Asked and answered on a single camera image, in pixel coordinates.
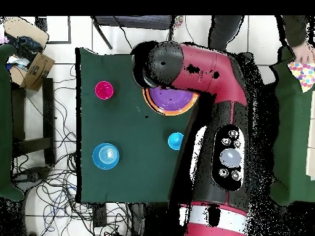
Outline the person's hand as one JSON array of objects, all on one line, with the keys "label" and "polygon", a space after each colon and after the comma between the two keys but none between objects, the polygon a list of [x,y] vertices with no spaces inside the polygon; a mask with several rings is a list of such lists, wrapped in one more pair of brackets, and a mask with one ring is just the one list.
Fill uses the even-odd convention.
[{"label": "person's hand", "polygon": [[302,64],[314,63],[314,48],[306,41],[296,47],[292,47],[295,61]]}]

